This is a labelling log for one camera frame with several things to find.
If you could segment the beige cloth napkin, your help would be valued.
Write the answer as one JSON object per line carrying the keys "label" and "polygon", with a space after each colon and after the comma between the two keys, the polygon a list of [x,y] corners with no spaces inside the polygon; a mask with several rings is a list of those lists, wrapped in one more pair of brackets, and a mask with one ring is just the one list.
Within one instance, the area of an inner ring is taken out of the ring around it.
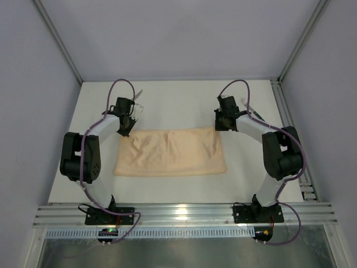
{"label": "beige cloth napkin", "polygon": [[115,176],[171,177],[223,174],[226,163],[214,127],[133,131],[119,142]]}

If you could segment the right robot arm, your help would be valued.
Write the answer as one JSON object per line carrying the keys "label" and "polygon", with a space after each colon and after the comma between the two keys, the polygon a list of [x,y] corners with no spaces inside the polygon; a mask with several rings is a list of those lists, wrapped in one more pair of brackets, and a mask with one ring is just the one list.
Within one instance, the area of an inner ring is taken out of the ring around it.
{"label": "right robot arm", "polygon": [[218,96],[215,112],[216,131],[243,133],[260,142],[267,172],[263,184],[250,204],[234,203],[235,223],[283,223],[278,198],[287,181],[298,175],[304,165],[301,145],[294,127],[269,125],[251,110],[241,111],[233,96]]}

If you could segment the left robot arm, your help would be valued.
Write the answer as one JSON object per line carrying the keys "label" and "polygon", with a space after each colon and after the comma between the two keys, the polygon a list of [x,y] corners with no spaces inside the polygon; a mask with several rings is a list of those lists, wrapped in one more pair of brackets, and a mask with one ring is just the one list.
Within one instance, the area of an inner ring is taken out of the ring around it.
{"label": "left robot arm", "polygon": [[132,99],[118,97],[100,119],[83,132],[68,132],[62,143],[60,173],[83,190],[95,209],[117,215],[115,198],[99,175],[102,168],[100,145],[114,133],[128,137],[144,107]]}

